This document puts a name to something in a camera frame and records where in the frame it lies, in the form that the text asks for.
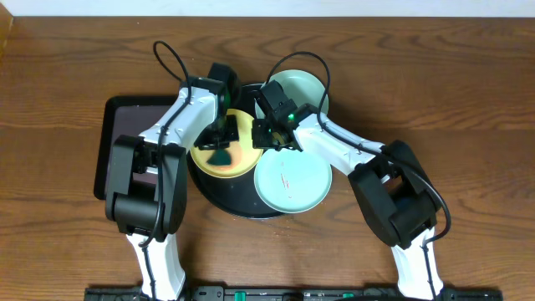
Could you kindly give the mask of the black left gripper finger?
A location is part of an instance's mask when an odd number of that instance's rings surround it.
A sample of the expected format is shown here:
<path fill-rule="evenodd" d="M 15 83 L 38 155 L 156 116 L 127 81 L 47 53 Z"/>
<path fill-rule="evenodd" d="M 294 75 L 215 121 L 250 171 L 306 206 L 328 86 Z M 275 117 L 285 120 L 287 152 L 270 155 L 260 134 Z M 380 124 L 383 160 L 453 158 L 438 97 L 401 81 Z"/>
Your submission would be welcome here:
<path fill-rule="evenodd" d="M 227 115 L 223 127 L 223 143 L 229 145 L 231 142 L 238 140 L 237 117 L 235 115 Z"/>
<path fill-rule="evenodd" d="M 220 131 L 204 129 L 194 142 L 194 146 L 202 151 L 217 150 L 220 147 L 221 138 Z"/>

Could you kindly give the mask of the mint green plate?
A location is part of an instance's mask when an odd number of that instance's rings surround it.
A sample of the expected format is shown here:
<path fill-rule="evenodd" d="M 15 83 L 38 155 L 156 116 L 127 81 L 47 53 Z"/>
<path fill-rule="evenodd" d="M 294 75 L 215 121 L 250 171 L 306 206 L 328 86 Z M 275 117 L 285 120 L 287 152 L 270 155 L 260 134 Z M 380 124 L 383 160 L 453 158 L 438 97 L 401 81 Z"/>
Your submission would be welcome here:
<path fill-rule="evenodd" d="M 290 69 L 275 73 L 270 77 L 270 82 L 276 81 L 287 99 L 293 101 L 293 105 L 284 105 L 284 121 L 296 120 L 296 111 L 305 104 L 319 108 L 319 103 L 324 95 L 325 87 L 322 82 L 309 72 Z"/>
<path fill-rule="evenodd" d="M 254 186 L 262 201 L 283 213 L 306 212 L 329 193 L 331 165 L 315 154 L 297 150 L 267 150 L 254 171 Z"/>

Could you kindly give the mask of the yellow plate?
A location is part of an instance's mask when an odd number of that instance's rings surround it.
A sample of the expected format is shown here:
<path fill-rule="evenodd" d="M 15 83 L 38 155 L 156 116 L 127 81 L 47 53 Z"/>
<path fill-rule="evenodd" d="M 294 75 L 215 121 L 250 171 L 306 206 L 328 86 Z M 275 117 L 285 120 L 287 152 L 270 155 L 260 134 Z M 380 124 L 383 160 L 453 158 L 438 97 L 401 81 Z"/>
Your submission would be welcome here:
<path fill-rule="evenodd" d="M 253 117 L 242 110 L 229 109 L 228 115 L 237 119 L 238 141 L 232 141 L 225 151 L 230 155 L 230 165 L 213 165 L 209 160 L 216 154 L 215 150 L 200 150 L 194 147 L 191 157 L 196 166 L 209 176 L 233 178 L 250 171 L 260 160 L 263 150 L 252 147 Z"/>

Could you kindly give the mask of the green scrubbing sponge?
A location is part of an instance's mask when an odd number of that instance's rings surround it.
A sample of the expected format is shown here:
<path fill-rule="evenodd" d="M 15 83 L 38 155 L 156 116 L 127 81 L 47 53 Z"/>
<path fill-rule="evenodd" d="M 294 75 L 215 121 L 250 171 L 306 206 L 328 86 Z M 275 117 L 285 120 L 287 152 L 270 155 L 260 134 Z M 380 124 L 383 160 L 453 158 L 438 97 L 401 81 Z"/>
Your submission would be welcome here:
<path fill-rule="evenodd" d="M 217 149 L 206 162 L 212 166 L 229 166 L 232 163 L 232 155 L 226 149 Z"/>

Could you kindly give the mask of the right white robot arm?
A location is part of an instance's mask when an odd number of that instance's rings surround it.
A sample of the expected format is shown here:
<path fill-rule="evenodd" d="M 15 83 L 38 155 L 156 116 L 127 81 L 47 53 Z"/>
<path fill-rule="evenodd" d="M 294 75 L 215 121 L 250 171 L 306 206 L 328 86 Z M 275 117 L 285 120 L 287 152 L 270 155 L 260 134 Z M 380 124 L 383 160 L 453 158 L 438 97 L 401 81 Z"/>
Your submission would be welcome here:
<path fill-rule="evenodd" d="M 314 154 L 344 173 L 366 224 L 392 249 L 401 294 L 438 299 L 444 284 L 433 243 L 450 231 L 451 214 L 405 142 L 366 140 L 304 105 L 285 115 L 271 112 L 255 119 L 252 145 Z"/>

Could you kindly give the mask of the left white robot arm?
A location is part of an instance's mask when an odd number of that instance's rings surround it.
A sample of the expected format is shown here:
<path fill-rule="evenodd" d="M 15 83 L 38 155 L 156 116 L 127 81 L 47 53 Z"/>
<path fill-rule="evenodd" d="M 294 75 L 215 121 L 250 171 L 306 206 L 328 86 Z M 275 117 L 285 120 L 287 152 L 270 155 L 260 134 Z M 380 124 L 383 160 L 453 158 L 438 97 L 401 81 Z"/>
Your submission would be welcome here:
<path fill-rule="evenodd" d="M 234 75 L 189 78 L 175 103 L 138 136 L 112 145 L 105 215 L 135 249 L 145 300 L 177 300 L 186 281 L 176 232 L 187 203 L 188 151 L 202 134 L 212 149 L 237 139 L 227 110 L 240 99 Z"/>

